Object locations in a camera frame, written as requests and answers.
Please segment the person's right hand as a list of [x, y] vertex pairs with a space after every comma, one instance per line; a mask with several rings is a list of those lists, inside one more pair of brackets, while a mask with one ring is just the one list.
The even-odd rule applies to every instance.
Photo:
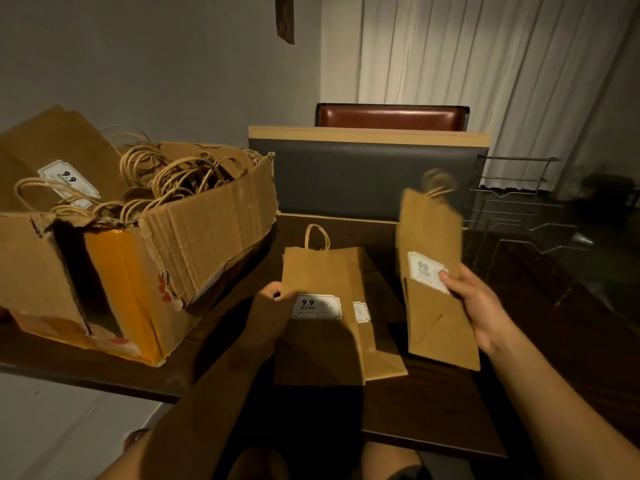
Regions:
[[[460, 269], [469, 268], [461, 264]], [[470, 269], [469, 296], [451, 293], [461, 298], [479, 349], [491, 360], [498, 357], [513, 342], [518, 327], [496, 293]]]

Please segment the person's left hand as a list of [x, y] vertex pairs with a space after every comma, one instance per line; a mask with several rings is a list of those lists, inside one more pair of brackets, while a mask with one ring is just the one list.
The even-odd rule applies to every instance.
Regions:
[[275, 352], [278, 339], [292, 316], [293, 301], [275, 302], [273, 295], [283, 290], [282, 282], [270, 282], [253, 297], [239, 347], [252, 358], [266, 362]]

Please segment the brown paper bag twisted handle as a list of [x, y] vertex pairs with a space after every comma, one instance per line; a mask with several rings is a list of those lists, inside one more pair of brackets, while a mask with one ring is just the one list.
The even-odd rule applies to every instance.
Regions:
[[479, 371], [481, 361], [460, 298], [441, 281], [439, 272], [457, 277], [462, 258], [463, 219], [447, 197], [454, 177], [428, 170], [422, 190], [401, 195], [396, 253], [407, 313], [408, 351], [412, 355]]

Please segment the brown paper bag white label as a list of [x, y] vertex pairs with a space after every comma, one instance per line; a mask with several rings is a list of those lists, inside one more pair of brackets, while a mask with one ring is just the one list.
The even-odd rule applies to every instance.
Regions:
[[363, 248], [340, 251], [348, 263], [364, 380], [407, 376], [407, 368], [388, 328], [388, 318], [395, 318], [402, 310], [396, 296]]
[[284, 250], [283, 292], [296, 291], [278, 340], [273, 382], [283, 387], [363, 386], [364, 367], [348, 263], [327, 232], [309, 224], [303, 247]]

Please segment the person's right forearm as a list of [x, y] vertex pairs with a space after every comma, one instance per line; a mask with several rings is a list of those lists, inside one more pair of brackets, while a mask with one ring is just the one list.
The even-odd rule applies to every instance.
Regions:
[[640, 480], [640, 449], [600, 416], [514, 324], [486, 354], [552, 480]]

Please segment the person's left forearm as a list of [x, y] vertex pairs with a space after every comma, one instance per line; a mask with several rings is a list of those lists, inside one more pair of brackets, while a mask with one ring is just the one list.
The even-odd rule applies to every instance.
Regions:
[[275, 339], [238, 339], [96, 480], [212, 480], [255, 377], [275, 345]]

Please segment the torn cardboard box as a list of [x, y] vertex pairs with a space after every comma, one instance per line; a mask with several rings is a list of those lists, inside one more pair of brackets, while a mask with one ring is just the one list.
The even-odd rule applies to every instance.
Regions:
[[120, 200], [75, 189], [36, 212], [0, 212], [0, 310], [23, 332], [161, 366], [276, 220], [275, 153], [161, 143], [124, 149]]

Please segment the grey bench back wooden trim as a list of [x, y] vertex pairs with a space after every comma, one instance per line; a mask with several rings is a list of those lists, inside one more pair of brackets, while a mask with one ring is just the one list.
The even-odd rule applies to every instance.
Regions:
[[250, 126], [250, 149], [274, 153], [283, 214], [397, 221], [405, 189], [452, 188], [464, 217], [478, 188], [490, 133], [367, 128]]

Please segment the person's left leg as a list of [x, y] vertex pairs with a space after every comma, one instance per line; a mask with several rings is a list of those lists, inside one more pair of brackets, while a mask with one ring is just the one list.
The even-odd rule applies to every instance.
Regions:
[[231, 466], [226, 480], [291, 480], [287, 461], [270, 446], [245, 448]]

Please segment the brown leather chair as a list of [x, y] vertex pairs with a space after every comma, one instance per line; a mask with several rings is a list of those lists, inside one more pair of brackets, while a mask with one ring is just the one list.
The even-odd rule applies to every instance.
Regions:
[[466, 131], [470, 108], [460, 105], [318, 103], [315, 126]]

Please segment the dark chair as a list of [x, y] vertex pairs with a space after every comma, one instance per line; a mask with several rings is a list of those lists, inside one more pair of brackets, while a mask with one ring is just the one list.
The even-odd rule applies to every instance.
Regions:
[[630, 177], [592, 173], [581, 180], [577, 202], [580, 215], [621, 224], [640, 202], [640, 184]]

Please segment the white curtain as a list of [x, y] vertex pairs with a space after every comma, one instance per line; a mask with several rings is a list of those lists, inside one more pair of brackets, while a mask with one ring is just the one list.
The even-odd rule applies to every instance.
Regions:
[[364, 0], [359, 103], [462, 105], [490, 187], [552, 191], [640, 0]]

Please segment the dark hanging strip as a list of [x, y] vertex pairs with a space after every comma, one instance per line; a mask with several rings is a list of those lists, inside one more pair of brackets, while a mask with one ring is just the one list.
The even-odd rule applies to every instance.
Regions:
[[294, 0], [275, 0], [275, 15], [278, 37], [294, 45]]

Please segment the pile of handled paper bags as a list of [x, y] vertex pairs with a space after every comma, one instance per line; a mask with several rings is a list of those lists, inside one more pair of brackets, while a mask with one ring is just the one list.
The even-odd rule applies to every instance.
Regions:
[[129, 225], [245, 177], [263, 159], [225, 145], [155, 142], [124, 125], [100, 131], [55, 105], [0, 134], [0, 192], [11, 210]]

